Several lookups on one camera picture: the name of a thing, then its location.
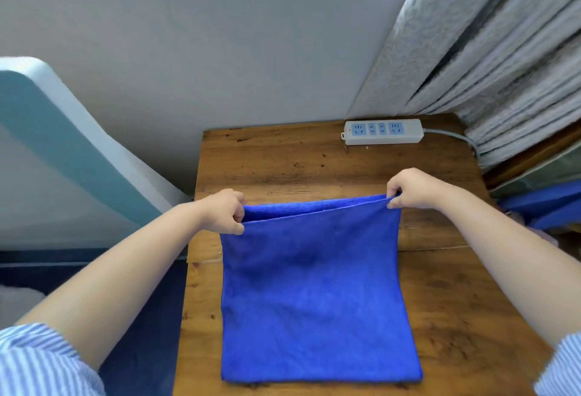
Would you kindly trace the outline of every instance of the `white cable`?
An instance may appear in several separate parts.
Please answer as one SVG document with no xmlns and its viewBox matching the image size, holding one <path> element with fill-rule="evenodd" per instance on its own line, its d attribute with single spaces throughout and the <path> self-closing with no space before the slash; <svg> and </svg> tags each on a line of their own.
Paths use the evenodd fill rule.
<svg viewBox="0 0 581 396">
<path fill-rule="evenodd" d="M 480 160 L 480 153 L 478 152 L 478 147 L 476 146 L 476 143 L 474 143 L 474 141 L 472 139 L 470 139 L 469 137 L 466 137 L 466 136 L 463 136 L 463 135 L 457 134 L 457 133 L 452 133 L 451 131 L 446 131 L 446 130 L 432 130 L 432 128 L 424 128 L 424 132 L 425 133 L 445 134 L 446 136 L 452 136 L 452 137 L 456 137 L 456 139 L 461 139 L 464 142 L 467 142 L 470 144 L 470 146 L 474 150 L 474 153 L 476 154 L 476 160 Z"/>
</svg>

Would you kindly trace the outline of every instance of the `striped sleeve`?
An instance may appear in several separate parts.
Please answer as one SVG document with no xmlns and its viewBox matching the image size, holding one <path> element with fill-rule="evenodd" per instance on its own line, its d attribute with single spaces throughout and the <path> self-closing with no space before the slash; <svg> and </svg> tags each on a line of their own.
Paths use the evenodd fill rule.
<svg viewBox="0 0 581 396">
<path fill-rule="evenodd" d="M 581 395 L 581 332 L 559 343 L 534 391 L 539 396 Z"/>
<path fill-rule="evenodd" d="M 0 395 L 105 396 L 99 375 L 44 324 L 0 331 Z"/>
</svg>

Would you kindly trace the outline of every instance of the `rolled-up sleeve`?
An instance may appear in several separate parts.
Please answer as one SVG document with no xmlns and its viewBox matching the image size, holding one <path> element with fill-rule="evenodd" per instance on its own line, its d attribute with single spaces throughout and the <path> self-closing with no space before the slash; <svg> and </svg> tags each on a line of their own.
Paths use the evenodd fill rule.
<svg viewBox="0 0 581 396">
<path fill-rule="evenodd" d="M 99 375 L 58 332 L 27 324 L 0 332 L 0 396 L 105 396 Z"/>
<path fill-rule="evenodd" d="M 566 336 L 539 381 L 539 396 L 581 395 L 581 333 Z"/>
</svg>

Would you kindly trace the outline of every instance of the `hand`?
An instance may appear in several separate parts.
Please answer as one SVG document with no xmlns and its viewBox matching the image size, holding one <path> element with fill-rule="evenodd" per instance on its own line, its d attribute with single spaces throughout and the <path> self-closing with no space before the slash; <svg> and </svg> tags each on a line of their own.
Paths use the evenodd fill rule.
<svg viewBox="0 0 581 396">
<path fill-rule="evenodd" d="M 446 198 L 446 192 L 453 185 L 436 179 L 416 168 L 408 168 L 397 173 L 388 182 L 388 197 L 402 194 L 388 203 L 388 208 L 435 208 L 440 207 Z"/>
<path fill-rule="evenodd" d="M 203 228 L 221 234 L 241 235 L 244 232 L 241 223 L 244 217 L 243 201 L 244 194 L 232 189 L 198 200 L 196 203 L 203 208 Z"/>
</svg>

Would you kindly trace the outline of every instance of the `gray curtain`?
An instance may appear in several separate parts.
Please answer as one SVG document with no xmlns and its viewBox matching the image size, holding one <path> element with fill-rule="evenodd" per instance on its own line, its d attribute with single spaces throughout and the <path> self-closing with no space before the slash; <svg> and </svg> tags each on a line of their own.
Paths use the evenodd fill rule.
<svg viewBox="0 0 581 396">
<path fill-rule="evenodd" d="M 349 117 L 455 112 L 483 167 L 581 117 L 581 0 L 447 4 L 406 0 Z"/>
</svg>

